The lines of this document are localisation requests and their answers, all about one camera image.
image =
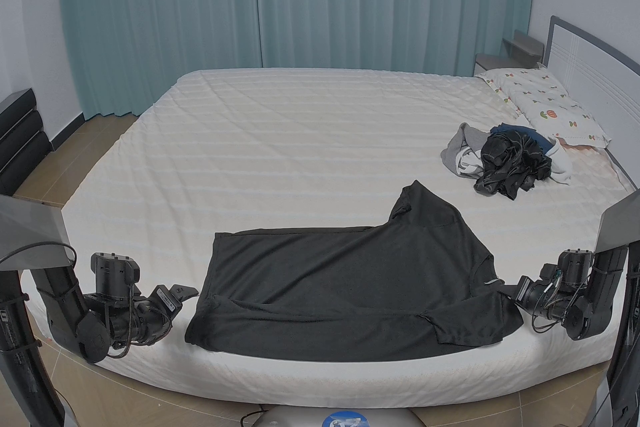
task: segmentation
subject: gray nightstand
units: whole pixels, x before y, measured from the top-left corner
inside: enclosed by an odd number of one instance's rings
[[[524,32],[515,31],[513,39],[503,39],[502,43],[507,48],[509,56],[476,54],[474,75],[496,68],[531,69],[542,62],[542,55],[545,53],[544,44]]]

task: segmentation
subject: bed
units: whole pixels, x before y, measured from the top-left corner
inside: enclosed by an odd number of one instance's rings
[[[552,19],[545,63],[612,137],[619,165],[640,169],[640,157],[624,151],[628,133],[640,127],[640,69],[594,42]],[[600,94],[606,109],[602,100],[594,102]],[[93,290],[90,255],[116,252],[140,264],[143,293],[158,283],[199,288],[214,232],[379,225],[415,179],[461,211],[495,255],[500,278],[516,283],[522,274],[536,276],[566,248],[593,248],[600,215],[634,186],[606,151],[592,148],[569,150],[572,185],[536,182],[516,201],[481,196],[472,180],[442,165],[440,151],[461,122],[488,130],[515,115],[477,78],[369,70],[194,71],[140,116],[63,208],[79,254],[77,276],[85,291]],[[638,182],[637,175],[630,178]],[[30,277],[23,288],[47,333]],[[619,287],[606,331],[583,341],[571,341],[561,328],[535,334],[526,321],[493,346],[366,363],[202,350],[184,342],[195,311],[191,300],[160,343],[100,365],[161,388],[234,401],[347,408],[460,403],[610,358],[622,297]]]

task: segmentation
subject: blue round logo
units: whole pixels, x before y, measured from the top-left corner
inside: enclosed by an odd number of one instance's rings
[[[337,411],[331,413],[322,423],[322,427],[370,427],[364,415],[355,411]]]

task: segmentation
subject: pillow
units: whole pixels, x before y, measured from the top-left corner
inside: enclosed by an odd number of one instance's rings
[[[505,103],[522,112],[536,132],[559,137],[570,146],[606,148],[611,141],[563,85],[546,68],[485,71],[483,79]]]

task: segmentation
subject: gray headboard frame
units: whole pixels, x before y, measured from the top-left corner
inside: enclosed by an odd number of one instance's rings
[[[587,31],[584,31],[581,28],[576,27],[575,25],[572,25],[569,22],[566,22],[566,21],[558,18],[557,16],[551,16],[551,21],[549,23],[547,46],[545,47],[545,54],[544,54],[544,58],[542,60],[542,63],[545,66],[548,67],[548,64],[549,64],[549,58],[550,58],[551,49],[552,49],[552,42],[553,42],[553,38],[554,38],[554,29],[556,28],[556,26],[561,27],[561,28],[565,29],[566,31],[569,31],[572,34],[575,34],[580,39],[583,39],[583,40],[587,41],[588,43],[592,44],[593,46],[599,48],[604,53],[612,56],[615,60],[619,61],[621,64],[624,64],[626,67],[629,68],[629,70],[633,71],[636,75],[638,75],[640,77],[640,64],[635,62],[628,55],[623,54],[619,50],[617,50],[614,47],[612,47],[610,44],[604,42],[602,39],[597,38],[596,36],[588,33]],[[625,174],[625,176],[629,179],[629,181],[637,189],[637,184],[629,176],[629,174],[624,169],[624,167],[622,167],[622,165],[620,165],[620,163],[615,158],[615,156],[612,155],[612,153],[608,149],[607,149],[607,153],[609,154],[609,156],[611,157],[613,162],[622,170],[622,172]]]

